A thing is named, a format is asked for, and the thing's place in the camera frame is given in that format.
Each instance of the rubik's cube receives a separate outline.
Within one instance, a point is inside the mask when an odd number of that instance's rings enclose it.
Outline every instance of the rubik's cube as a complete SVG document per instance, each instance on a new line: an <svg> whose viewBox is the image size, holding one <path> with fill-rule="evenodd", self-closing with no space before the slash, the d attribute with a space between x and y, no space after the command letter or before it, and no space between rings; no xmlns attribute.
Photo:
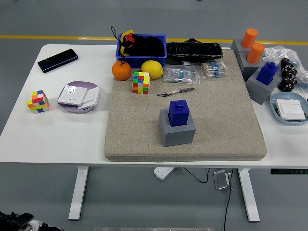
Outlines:
<svg viewBox="0 0 308 231"><path fill-rule="evenodd" d="M43 90L34 91L27 94L27 105L33 114L49 110L48 99Z"/></svg>
<svg viewBox="0 0 308 231"><path fill-rule="evenodd" d="M149 72L134 72L133 93L149 94L150 74Z"/></svg>

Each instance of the lemon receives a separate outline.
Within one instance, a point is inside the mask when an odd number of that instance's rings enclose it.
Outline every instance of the lemon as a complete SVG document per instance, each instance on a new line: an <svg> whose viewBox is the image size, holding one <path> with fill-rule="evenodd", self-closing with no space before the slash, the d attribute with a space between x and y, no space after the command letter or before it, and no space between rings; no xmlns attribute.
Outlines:
<svg viewBox="0 0 308 231"><path fill-rule="evenodd" d="M161 66L161 64L158 61L154 61L154 60L148 60L144 62L141 66L141 71L149 72L151 79L160 78L164 73L163 67Z"/></svg>

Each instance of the purple plate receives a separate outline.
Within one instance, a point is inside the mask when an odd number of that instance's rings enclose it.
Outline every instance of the purple plate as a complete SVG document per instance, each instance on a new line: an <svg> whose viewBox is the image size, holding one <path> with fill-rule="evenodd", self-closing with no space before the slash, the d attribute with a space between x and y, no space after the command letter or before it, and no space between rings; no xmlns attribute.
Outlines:
<svg viewBox="0 0 308 231"><path fill-rule="evenodd" d="M89 89L93 89L93 88L96 88L97 85L94 84L94 83L89 83L89 82L82 82L82 81L74 81L74 82L70 82L68 83L67 85L70 85L70 86L75 86L75 87L82 87L82 88L87 88L88 90ZM81 110L78 110L78 106L76 105L69 105L69 104L63 104L63 103L59 103L59 106L61 108L63 108L64 110L68 111L68 112L71 112L71 113L79 113L79 114L82 114L82 113L86 113L88 111L90 111L93 107L88 107L86 109L81 109Z"/></svg>

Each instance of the gray holder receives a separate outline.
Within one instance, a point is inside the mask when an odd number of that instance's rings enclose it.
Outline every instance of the gray holder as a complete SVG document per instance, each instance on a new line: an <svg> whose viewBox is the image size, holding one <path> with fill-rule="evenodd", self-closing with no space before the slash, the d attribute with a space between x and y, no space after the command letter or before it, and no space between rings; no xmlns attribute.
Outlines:
<svg viewBox="0 0 308 231"><path fill-rule="evenodd" d="M274 76L273 80L268 84L264 84L256 80L261 68L259 68L252 76L245 82L250 98L262 105L272 91L277 87L280 77Z"/></svg>
<svg viewBox="0 0 308 231"><path fill-rule="evenodd" d="M193 142L196 127L193 122L191 113L188 115L187 125L174 126L170 125L169 108L159 110L159 126L165 147L187 144Z"/></svg>
<svg viewBox="0 0 308 231"><path fill-rule="evenodd" d="M241 43L242 43L243 39L240 38L236 38L233 40L232 45L231 45L231 50L234 50L235 56L237 57L239 55L239 53L241 52L250 52L250 48L244 48L242 47Z"/></svg>
<svg viewBox="0 0 308 231"><path fill-rule="evenodd" d="M257 71L258 68L262 68L265 65L265 62L262 58L260 58L260 61L257 64L251 64L246 60L248 55L249 53L241 52L237 56L237 62L239 63L241 73L245 82L249 79L249 77L252 76L253 73L255 73L255 71Z"/></svg>

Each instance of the white table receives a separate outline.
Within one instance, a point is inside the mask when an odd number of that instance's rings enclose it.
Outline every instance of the white table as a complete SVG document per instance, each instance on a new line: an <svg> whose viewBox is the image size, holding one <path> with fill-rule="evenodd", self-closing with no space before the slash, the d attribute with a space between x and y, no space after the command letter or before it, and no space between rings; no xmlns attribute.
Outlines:
<svg viewBox="0 0 308 231"><path fill-rule="evenodd" d="M46 74L37 62L72 48L79 56ZM69 219L79 219L90 166L228 167L238 168L249 221L260 221L249 178L250 168L308 168L305 143L308 125L286 126L263 105L252 102L262 129L267 155L259 161L111 162L104 156L104 138L110 104L116 46L46 45L35 61L0 136L0 163L78 166ZM57 103L62 88L72 81L93 82L100 87L98 104L86 114L65 112ZM44 90L50 111L32 114L28 92Z"/></svg>

